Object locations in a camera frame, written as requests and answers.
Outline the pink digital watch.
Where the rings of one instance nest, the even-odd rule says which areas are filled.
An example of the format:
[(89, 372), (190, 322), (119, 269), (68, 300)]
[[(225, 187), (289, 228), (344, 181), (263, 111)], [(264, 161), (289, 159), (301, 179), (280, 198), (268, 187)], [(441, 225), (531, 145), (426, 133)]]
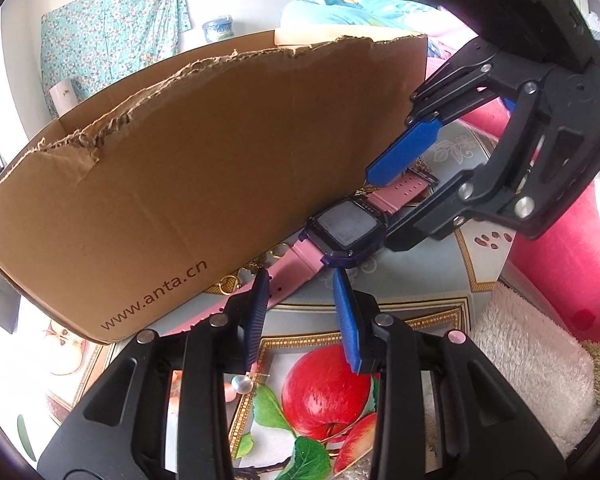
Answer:
[[(414, 204), (430, 185), (437, 182), (420, 171), (407, 169), (385, 186), (365, 185), (354, 195), (340, 200), (306, 220), (296, 240), (268, 271), (268, 303), (271, 309), (294, 294), (321, 270), (352, 269), (385, 245), (390, 220), (407, 205)], [(243, 292), (252, 292), (253, 281), (185, 321), (158, 330), (172, 335), (223, 312), (228, 302)]]

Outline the gold ring earrings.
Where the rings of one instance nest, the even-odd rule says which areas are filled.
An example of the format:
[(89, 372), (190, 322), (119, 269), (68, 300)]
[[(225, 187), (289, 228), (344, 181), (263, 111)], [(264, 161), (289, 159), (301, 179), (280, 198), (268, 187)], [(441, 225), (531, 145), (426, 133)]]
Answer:
[(262, 268), (269, 268), (286, 254), (290, 248), (288, 243), (279, 243), (257, 258), (250, 260), (240, 268), (223, 276), (218, 282), (206, 289), (207, 294), (230, 296), (251, 281)]

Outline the white fluffy towel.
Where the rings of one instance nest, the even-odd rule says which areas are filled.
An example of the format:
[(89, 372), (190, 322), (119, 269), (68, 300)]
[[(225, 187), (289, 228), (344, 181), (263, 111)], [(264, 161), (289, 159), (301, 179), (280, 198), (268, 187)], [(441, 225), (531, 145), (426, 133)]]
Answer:
[(492, 290), (471, 339), (562, 455), (573, 452), (600, 417), (594, 361), (580, 342), (502, 283)]

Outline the fruit pattern tablecloth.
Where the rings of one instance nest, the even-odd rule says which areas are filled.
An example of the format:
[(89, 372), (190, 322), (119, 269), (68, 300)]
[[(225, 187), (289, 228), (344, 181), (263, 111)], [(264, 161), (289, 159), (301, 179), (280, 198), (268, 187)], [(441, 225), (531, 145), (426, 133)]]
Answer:
[[(399, 174), (411, 169), (434, 177), (437, 182), (414, 204), (395, 214), (389, 229), (456, 174), (485, 164), (501, 135), (494, 136), (492, 148), (484, 148), (474, 140), (474, 129), (464, 116), (443, 126), (434, 144)], [(315, 214), (354, 195), (365, 185), (366, 181)], [(306, 221), (277, 244), (292, 244), (305, 224)], [(442, 240), (427, 238), (405, 252), (391, 250), (385, 241), (378, 252), (345, 271), (353, 289), (374, 296), (379, 310), (416, 330), (405, 319), (400, 298), (406, 292), (416, 292), (422, 286), (441, 286), (455, 274), (463, 275), (468, 288), (475, 292), (494, 287), (509, 247), (484, 256), (466, 254), (455, 236), (460, 229), (474, 237), (492, 228), (515, 235), (514, 230), (490, 221), (468, 220)], [(245, 474), (239, 448), (242, 442), (249, 442), (255, 451), (282, 448), (283, 457), (267, 462), (266, 468), (277, 469), (284, 479), (326, 479), (341, 474), (347, 470), (341, 459), (346, 451), (360, 451), (372, 460), (380, 379), (356, 374), (347, 362), (334, 299), (334, 273), (338, 269), (342, 268), (321, 270), (283, 302), (271, 309), (266, 307), (258, 356), (250, 371), (225, 375), (228, 445), (233, 465), (230, 479)], [(158, 333), (164, 326), (185, 321), (215, 304), (218, 296), (204, 290), (112, 344), (118, 344), (121, 352), (142, 330)]]

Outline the blue cartoon quilt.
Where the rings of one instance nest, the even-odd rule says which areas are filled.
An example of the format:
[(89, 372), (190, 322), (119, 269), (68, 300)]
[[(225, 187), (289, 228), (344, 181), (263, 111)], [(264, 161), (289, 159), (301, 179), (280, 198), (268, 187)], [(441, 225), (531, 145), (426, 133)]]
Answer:
[(292, 0), (282, 26), (370, 25), (428, 37), (428, 55), (449, 58), (476, 33), (451, 12), (410, 0)]

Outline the brown cardboard box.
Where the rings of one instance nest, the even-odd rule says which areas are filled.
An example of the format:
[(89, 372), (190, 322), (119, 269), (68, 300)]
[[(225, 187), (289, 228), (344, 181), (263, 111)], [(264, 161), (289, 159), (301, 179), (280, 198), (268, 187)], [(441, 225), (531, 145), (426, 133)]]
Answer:
[(0, 272), (128, 338), (353, 193), (402, 131), (427, 39), (272, 29), (168, 58), (50, 122), (0, 175)]

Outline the blue water jug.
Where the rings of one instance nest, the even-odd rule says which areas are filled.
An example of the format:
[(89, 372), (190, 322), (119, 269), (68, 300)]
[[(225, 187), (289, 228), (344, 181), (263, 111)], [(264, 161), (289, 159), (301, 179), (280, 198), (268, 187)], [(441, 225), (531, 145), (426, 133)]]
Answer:
[(227, 40), (235, 36), (233, 18), (230, 15), (214, 18), (202, 24), (202, 32), (207, 44)]

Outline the pink rolled mat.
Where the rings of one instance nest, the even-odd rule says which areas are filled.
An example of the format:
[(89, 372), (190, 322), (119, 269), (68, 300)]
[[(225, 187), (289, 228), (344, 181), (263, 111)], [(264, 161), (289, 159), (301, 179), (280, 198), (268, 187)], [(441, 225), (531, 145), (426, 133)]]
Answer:
[(73, 89), (72, 80), (66, 78), (58, 81), (50, 88), (50, 97), (54, 104), (58, 116), (62, 116), (73, 110), (78, 104), (79, 99)]

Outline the floral teal wall cloth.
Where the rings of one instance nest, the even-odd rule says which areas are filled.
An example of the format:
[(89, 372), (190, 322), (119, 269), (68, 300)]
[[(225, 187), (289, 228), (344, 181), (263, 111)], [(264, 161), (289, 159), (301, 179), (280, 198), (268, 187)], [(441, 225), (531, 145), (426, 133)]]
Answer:
[(192, 28), (187, 0), (74, 0), (41, 18), (41, 84), (69, 79), (80, 101), (139, 70), (177, 55)]

